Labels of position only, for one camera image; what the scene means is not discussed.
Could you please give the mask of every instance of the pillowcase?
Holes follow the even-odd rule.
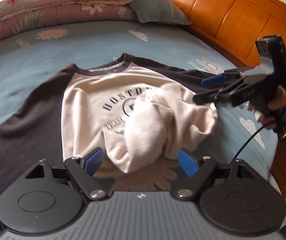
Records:
[[[134,0],[128,4],[140,22],[190,25],[186,15],[170,0]]]

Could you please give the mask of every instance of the raglan t-shirt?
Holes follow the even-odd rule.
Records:
[[[216,122],[213,106],[192,102],[210,76],[126,53],[94,69],[69,65],[0,125],[0,194],[41,158],[62,166],[102,147],[103,169],[131,172],[195,148]]]

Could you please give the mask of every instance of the hand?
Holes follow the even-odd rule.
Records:
[[[267,107],[271,110],[271,111],[276,111],[276,110],[280,110],[280,109],[284,109],[284,107],[286,106],[286,92],[284,92],[282,95],[280,95],[277,98],[274,98],[272,101],[270,101],[267,104]],[[250,104],[247,104],[246,109],[249,111],[253,111],[253,107]],[[258,122],[260,122],[262,125],[265,125],[266,123],[270,122],[270,121],[274,121],[275,118],[273,116],[261,116],[258,119]],[[269,124],[266,129],[271,130],[274,129],[276,127],[275,123],[271,123]]]

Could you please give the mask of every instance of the black sleeve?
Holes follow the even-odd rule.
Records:
[[[61,109],[69,68],[37,87],[0,125],[0,195],[38,159],[63,165]]]
[[[159,74],[162,74],[178,83],[183,85],[184,87],[188,88],[189,90],[193,91],[194,93],[203,93],[208,92],[212,89],[222,88],[228,86],[232,82],[224,82],[224,84],[220,84],[217,86],[212,86],[211,88],[202,87],[201,83],[204,78],[215,77],[216,75],[207,73],[200,70],[185,70],[182,68],[171,67],[159,62],[156,62],[151,59],[142,58],[142,57],[135,57],[130,54],[126,54],[126,61],[133,62],[134,64],[148,68],[153,70]]]

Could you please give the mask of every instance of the floral comforter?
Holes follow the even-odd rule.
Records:
[[[59,24],[137,21],[126,6],[133,0],[0,0],[0,40],[27,30]]]

